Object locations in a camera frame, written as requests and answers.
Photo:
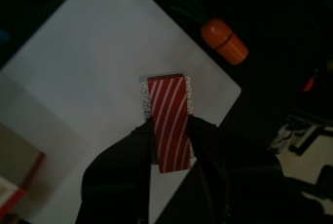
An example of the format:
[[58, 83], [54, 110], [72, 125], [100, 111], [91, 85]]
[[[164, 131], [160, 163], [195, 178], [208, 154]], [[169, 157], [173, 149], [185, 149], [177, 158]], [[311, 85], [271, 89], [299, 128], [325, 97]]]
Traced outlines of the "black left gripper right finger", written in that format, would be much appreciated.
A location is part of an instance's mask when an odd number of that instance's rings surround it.
[[196, 162], [156, 224], [303, 224], [275, 157], [198, 117], [187, 130]]

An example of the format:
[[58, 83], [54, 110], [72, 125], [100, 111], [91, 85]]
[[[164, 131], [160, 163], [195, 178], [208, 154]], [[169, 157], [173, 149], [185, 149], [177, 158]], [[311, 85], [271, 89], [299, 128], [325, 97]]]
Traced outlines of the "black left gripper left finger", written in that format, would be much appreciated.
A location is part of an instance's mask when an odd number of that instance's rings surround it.
[[87, 167], [74, 224], [148, 224], [151, 143], [148, 119]]

